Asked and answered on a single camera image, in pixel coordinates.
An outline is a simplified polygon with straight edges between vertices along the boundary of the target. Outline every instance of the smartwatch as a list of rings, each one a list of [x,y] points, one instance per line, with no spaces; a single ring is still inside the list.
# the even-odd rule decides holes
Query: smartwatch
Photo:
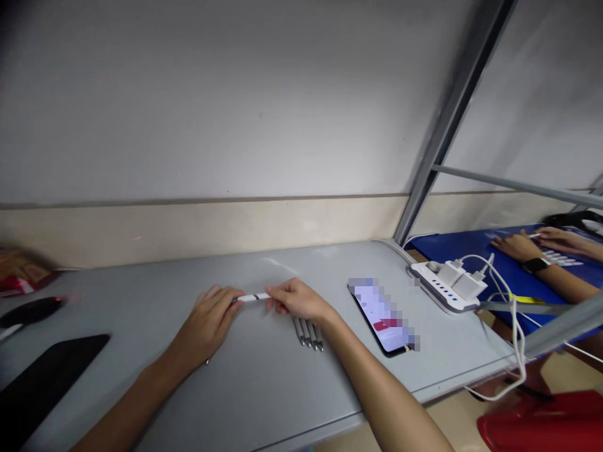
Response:
[[[529,261],[524,262],[522,267],[526,272],[534,274],[549,268],[551,265],[552,264],[548,260],[537,257],[536,259],[530,259]]]

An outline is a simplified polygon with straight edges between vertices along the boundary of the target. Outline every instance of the floor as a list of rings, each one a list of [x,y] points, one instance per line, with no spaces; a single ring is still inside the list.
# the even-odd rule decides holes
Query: floor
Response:
[[[491,322],[491,314],[482,319]],[[568,353],[555,353],[543,368],[553,394],[603,386],[603,374]],[[475,422],[488,408],[467,392],[461,392],[428,408],[433,420],[457,452],[489,452]],[[379,446],[368,424],[315,446],[316,452],[378,452]]]

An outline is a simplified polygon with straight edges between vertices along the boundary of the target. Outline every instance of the white power strip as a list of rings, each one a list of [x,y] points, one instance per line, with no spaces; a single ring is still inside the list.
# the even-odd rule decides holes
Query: white power strip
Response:
[[[466,300],[452,290],[448,284],[444,284],[434,272],[427,268],[427,262],[412,264],[408,269],[408,274],[419,278],[421,287],[447,314],[458,315],[475,311],[479,307],[477,298]]]

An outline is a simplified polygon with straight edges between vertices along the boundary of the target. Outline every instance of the gray table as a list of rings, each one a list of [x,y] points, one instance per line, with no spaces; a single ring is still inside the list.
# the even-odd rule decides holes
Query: gray table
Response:
[[[298,276],[342,315],[420,402],[513,363],[512,349],[472,313],[445,314],[408,277],[408,263],[379,242],[290,249],[72,272],[39,293],[1,301],[0,313],[67,295],[51,318],[0,345],[4,387],[50,345],[110,333],[111,340],[28,441],[63,451],[122,396],[169,344],[199,293],[212,284],[247,293]],[[419,352],[386,358],[347,291],[350,277],[378,277],[421,336]],[[288,316],[243,307],[226,341],[165,403],[139,451],[291,451],[363,422],[360,404],[328,344],[300,345]]]

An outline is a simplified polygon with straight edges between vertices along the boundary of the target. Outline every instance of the smartphone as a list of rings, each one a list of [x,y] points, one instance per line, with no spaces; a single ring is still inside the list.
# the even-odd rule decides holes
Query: smartphone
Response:
[[[3,452],[21,449],[108,341],[97,335],[56,343],[0,392]]]
[[[415,349],[414,335],[409,334],[407,326],[401,325],[402,320],[391,319],[391,313],[384,303],[383,294],[379,294],[379,288],[372,285],[348,285],[347,288],[385,356],[391,358]]]

